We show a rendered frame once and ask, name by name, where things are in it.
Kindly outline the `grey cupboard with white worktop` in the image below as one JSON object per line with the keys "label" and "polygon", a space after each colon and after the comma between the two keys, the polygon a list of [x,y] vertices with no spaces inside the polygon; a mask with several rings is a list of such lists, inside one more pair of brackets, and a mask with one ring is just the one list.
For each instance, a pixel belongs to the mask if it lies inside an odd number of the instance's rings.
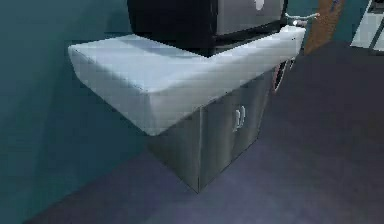
{"label": "grey cupboard with white worktop", "polygon": [[196,192],[258,138],[277,77],[302,28],[204,57],[137,35],[68,48],[82,84],[148,137],[149,150]]}

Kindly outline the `black and silver microwave oven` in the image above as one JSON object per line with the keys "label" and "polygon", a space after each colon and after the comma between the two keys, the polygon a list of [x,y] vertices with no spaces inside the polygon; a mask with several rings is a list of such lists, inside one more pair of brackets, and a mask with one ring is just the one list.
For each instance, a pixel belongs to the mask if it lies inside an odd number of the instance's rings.
{"label": "black and silver microwave oven", "polygon": [[126,0],[134,34],[211,57],[279,32],[289,0]]}

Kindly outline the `silver tap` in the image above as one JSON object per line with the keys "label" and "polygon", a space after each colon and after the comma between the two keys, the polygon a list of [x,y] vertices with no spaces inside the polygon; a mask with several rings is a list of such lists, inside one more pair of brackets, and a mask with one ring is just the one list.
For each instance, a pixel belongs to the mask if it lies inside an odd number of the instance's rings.
{"label": "silver tap", "polygon": [[285,17],[288,18],[293,26],[296,27],[305,27],[309,20],[317,19],[320,16],[320,13],[314,13],[307,16],[292,16],[288,13],[285,14]]}

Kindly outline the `brown wooden door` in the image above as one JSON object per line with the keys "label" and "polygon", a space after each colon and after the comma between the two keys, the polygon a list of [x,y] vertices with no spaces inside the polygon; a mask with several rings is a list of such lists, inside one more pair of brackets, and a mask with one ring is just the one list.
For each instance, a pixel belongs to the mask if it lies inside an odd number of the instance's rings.
{"label": "brown wooden door", "polygon": [[328,43],[336,30],[346,0],[318,0],[319,16],[311,24],[304,47],[307,55]]}

